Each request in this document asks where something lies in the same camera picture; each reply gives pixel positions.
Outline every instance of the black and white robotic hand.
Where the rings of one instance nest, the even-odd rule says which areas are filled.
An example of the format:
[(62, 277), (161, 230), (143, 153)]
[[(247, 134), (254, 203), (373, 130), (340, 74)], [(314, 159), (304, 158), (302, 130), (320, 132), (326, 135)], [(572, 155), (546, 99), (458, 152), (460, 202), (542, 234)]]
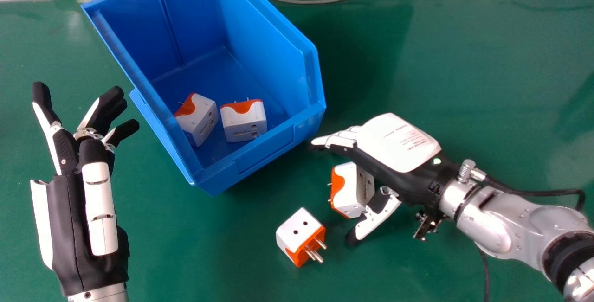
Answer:
[[(315, 138), (311, 145), (350, 158), (376, 184), (384, 184), (364, 204), (346, 236), (348, 244), (362, 241), (401, 203), (421, 205), (415, 238), (424, 241), (442, 220), (452, 220), (487, 255), (517, 259), (541, 271), (566, 301), (594, 302), (594, 231), (579, 212), (585, 200), (582, 190), (514, 190), (471, 160), (450, 161), (434, 138), (391, 113)], [(353, 186), (347, 192), (363, 191)], [(523, 198), (567, 194), (579, 195), (576, 210)]]
[(117, 225), (110, 176), (114, 148), (138, 122), (109, 130), (127, 107), (123, 91), (115, 86), (101, 95), (74, 134), (62, 128), (41, 82), (32, 85), (32, 107), (56, 169), (49, 183), (31, 181), (43, 262), (68, 302), (127, 302), (128, 237)]

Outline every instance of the green table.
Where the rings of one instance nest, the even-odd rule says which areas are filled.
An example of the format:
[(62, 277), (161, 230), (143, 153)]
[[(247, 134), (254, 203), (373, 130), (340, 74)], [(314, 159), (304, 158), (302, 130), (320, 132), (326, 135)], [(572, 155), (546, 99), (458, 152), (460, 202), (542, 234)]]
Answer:
[[(52, 165), (30, 105), (46, 82), (66, 127), (98, 94), (132, 88), (80, 9), (87, 0), (0, 4), (0, 300), (64, 301), (42, 264), (28, 180)], [(280, 10), (319, 49), (328, 110), (321, 133), (392, 111), (529, 190), (594, 192), (594, 0), (353, 0)], [(342, 158), (305, 145), (211, 199), (187, 185), (131, 106), (141, 130), (117, 149), (118, 221), (130, 238), (132, 301), (479, 301), (473, 243), (445, 223), (412, 239), (402, 208), (356, 249), (329, 209)], [(551, 199), (573, 205), (575, 199)], [(295, 268), (275, 229), (299, 207), (328, 228), (323, 264)], [(586, 204), (594, 218), (594, 205)], [(494, 301), (560, 301), (541, 274), (490, 259)]]

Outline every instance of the robotic hand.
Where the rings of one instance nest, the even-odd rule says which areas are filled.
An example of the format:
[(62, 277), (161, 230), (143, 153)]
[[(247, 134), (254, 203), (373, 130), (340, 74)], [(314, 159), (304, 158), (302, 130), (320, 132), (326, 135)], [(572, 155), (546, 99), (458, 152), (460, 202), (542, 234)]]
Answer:
[(128, 237), (117, 226), (110, 176), (113, 150), (138, 130), (129, 120), (108, 132), (127, 107), (121, 88), (101, 95), (72, 135), (52, 109), (49, 88), (32, 85), (32, 107), (56, 174), (31, 181), (43, 262), (57, 275), (68, 302), (127, 302)]
[[(582, 190), (514, 190), (471, 160), (452, 163), (435, 139), (394, 114), (318, 137), (311, 145), (347, 156), (385, 184), (346, 236), (348, 244), (359, 243), (399, 204), (422, 205), (415, 238), (425, 240), (442, 219), (452, 219), (487, 255), (541, 271), (566, 301), (594, 302), (594, 231), (579, 213)], [(566, 194), (580, 196), (578, 211), (522, 198)]]

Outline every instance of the blue plastic bin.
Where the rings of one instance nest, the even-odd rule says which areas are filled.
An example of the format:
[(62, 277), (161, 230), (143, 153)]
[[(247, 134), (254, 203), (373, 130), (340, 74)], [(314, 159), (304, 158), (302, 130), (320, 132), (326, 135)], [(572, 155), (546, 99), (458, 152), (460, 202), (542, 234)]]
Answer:
[[(94, 0), (89, 19), (130, 78), (142, 116), (187, 181), (216, 195), (312, 137), (325, 111), (316, 47), (267, 0)], [(174, 119), (191, 92), (217, 107), (262, 99), (269, 131), (191, 146)]]

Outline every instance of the white and orange adapter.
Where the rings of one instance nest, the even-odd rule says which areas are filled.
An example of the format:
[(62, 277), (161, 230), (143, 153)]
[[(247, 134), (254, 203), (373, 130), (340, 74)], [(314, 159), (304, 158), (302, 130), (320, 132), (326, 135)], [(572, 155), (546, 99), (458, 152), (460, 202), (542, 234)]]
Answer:
[(373, 176), (353, 162), (333, 167), (329, 185), (330, 207), (348, 219), (358, 218), (375, 194)]
[(326, 249), (325, 233), (326, 228), (302, 207), (276, 229), (276, 245), (297, 267), (308, 259), (322, 263), (318, 250)]
[(217, 105), (212, 99), (191, 93), (174, 114), (187, 140), (193, 146), (200, 146), (219, 121)]
[(226, 103), (220, 111), (227, 142), (250, 141), (268, 130), (262, 99)]

